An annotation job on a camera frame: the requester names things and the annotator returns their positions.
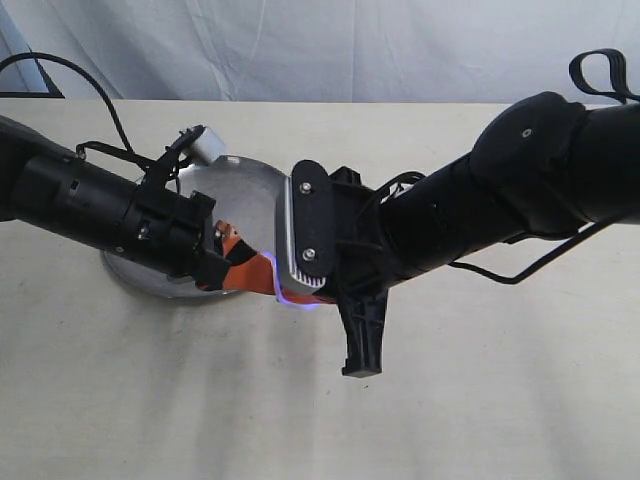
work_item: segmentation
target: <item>round metal base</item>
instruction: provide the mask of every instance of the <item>round metal base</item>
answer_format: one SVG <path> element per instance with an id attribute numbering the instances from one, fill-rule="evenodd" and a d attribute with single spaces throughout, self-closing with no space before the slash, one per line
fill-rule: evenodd
<path id="1" fill-rule="evenodd" d="M 242 238 L 259 252 L 275 249 L 275 201 L 285 175 L 266 163 L 244 157 L 220 157 L 210 166 L 192 165 L 180 172 L 181 193 L 197 190 L 216 199 L 213 218 L 238 228 Z M 194 283 L 175 284 L 166 275 L 102 252 L 105 264 L 127 285 L 165 298 L 226 295 L 229 291 L 202 292 Z"/>

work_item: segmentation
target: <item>table surface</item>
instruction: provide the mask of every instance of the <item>table surface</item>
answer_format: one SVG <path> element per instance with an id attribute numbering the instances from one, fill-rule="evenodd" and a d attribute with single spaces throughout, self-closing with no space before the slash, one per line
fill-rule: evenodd
<path id="1" fill-rule="evenodd" d="M 466 153 L 504 108 L 117 107 L 145 155 L 201 123 L 229 153 L 283 171 L 303 158 L 348 165 L 374 187 Z M 69 147 L 117 142 L 97 101 L 5 99 L 0 114 Z M 153 298 L 88 247 L 1 224 L 0 477 L 636 479 L 638 239 L 640 228 L 612 227 L 517 287 L 442 268 L 395 288 L 384 373 L 358 380 L 340 375 L 335 308 Z M 552 246 L 474 260 L 513 274 Z"/>

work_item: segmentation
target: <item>black strap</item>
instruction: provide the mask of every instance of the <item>black strap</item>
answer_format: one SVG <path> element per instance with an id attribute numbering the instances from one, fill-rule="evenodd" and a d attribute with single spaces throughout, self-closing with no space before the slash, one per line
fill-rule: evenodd
<path id="1" fill-rule="evenodd" d="M 590 55 L 604 55 L 609 60 L 609 76 L 611 78 L 612 92 L 600 92 L 587 83 L 582 73 L 582 61 Z M 598 95 L 617 100 L 623 105 L 627 100 L 640 101 L 640 96 L 632 93 L 627 86 L 627 61 L 624 55 L 613 48 L 603 48 L 581 53 L 571 60 L 569 64 L 569 76 L 575 86 L 589 95 Z"/>

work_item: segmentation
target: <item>blue light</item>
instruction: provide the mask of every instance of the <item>blue light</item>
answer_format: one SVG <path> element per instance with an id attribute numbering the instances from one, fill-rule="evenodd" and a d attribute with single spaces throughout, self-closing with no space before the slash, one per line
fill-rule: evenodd
<path id="1" fill-rule="evenodd" d="M 287 305 L 288 307 L 298 308 L 300 310 L 315 310 L 318 306 L 323 305 L 322 303 L 309 303 L 307 305 L 303 305 L 300 303 L 294 303 L 282 295 L 282 289 L 280 288 L 280 280 L 278 278 L 278 266 L 276 265 L 276 258 L 269 252 L 262 252 L 262 255 L 267 257 L 273 266 L 273 284 L 275 286 L 276 291 L 276 300 L 278 303 L 282 303 L 283 305 Z"/>

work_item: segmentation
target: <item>white backdrop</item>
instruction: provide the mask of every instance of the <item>white backdrop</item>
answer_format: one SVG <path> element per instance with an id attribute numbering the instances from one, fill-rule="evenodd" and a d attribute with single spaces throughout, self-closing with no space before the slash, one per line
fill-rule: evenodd
<path id="1" fill-rule="evenodd" d="M 512 102 L 555 90 L 584 101 L 567 65 L 602 47 L 627 55 L 640 90 L 640 9 L 628 0 L 4 3 L 34 50 L 75 60 L 114 97 Z M 49 70 L 67 96 L 93 95 Z"/>

